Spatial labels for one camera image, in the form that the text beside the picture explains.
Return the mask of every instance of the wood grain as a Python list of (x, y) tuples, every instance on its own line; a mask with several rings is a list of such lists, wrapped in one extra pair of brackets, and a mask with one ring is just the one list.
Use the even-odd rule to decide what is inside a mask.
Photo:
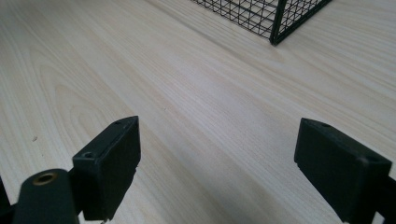
[(396, 161), (395, 9), (335, 0), (274, 48), (188, 0), (2, 0), (8, 197), (138, 115), (142, 161), (111, 223), (341, 223), (293, 161), (300, 118)]

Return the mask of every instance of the light wood surface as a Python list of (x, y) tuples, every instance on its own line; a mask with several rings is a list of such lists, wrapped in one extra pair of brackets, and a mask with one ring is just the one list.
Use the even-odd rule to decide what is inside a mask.
[(274, 48), (189, 0), (0, 0), (8, 197), (138, 115), (111, 223), (341, 223), (293, 161), (300, 118), (396, 161), (395, 11), (334, 0)]

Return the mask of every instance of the round hole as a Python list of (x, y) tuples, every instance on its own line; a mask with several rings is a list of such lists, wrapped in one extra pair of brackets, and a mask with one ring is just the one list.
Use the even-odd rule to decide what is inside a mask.
[(33, 184), (36, 186), (46, 185), (46, 184), (52, 182), (57, 176), (58, 175), (56, 173), (45, 173), (43, 175), (36, 177), (33, 180)]
[(86, 153), (82, 154), (82, 157), (85, 157), (85, 158), (93, 158), (93, 153), (91, 153), (91, 152), (86, 152)]

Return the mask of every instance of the black wire mesh basket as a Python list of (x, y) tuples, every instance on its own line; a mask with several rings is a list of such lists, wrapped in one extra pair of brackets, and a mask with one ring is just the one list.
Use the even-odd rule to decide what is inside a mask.
[(277, 45), (332, 0), (191, 0)]

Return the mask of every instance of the wire basket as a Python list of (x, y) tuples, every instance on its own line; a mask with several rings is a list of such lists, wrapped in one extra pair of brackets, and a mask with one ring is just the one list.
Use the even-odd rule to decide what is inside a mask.
[(277, 45), (332, 0), (191, 0)]

